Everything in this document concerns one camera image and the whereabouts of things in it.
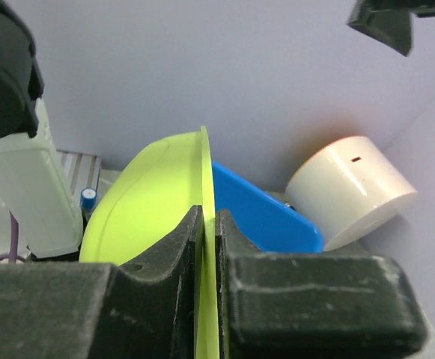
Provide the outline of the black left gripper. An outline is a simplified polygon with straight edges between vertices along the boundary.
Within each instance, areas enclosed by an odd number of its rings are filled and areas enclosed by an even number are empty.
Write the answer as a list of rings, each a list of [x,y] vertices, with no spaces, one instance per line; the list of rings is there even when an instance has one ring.
[[[412,20],[407,9],[378,9],[378,1],[356,1],[347,26],[407,57],[413,47]],[[435,0],[418,1],[411,10],[419,18],[435,17]]]

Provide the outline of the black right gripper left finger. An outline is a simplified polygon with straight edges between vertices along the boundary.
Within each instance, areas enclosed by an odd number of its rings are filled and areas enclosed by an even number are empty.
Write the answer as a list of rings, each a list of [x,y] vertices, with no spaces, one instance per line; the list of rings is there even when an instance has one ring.
[[[0,358],[194,358],[203,214],[123,265],[0,264]]]

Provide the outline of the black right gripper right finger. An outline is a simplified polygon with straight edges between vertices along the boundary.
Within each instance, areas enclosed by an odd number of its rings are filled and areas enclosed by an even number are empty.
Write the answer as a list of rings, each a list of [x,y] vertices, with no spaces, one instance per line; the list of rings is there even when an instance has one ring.
[[[265,252],[222,210],[216,274],[221,358],[408,358],[427,339],[404,270],[364,248]]]

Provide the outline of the blue plastic tray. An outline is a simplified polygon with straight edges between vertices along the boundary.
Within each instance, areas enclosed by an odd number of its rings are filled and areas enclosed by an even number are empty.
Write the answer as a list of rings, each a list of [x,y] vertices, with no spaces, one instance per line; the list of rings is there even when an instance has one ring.
[[[281,253],[323,251],[323,235],[306,217],[218,162],[212,169],[216,211],[228,210],[256,247]]]

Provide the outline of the green plastic tray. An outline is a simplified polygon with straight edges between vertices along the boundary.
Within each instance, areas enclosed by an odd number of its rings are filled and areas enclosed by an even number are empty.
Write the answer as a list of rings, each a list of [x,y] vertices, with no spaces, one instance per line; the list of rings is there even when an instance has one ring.
[[[96,358],[218,358],[213,173],[205,128],[146,146],[94,210],[80,261],[114,265]]]

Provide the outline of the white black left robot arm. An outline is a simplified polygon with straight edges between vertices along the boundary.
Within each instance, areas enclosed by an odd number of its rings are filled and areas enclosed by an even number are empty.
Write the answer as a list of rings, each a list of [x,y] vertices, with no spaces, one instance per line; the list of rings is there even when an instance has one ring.
[[[351,1],[0,1],[0,195],[33,252],[83,224],[56,144],[123,166],[205,125],[213,157],[278,188],[309,151],[388,144],[435,95],[435,20],[404,58],[347,26]]]

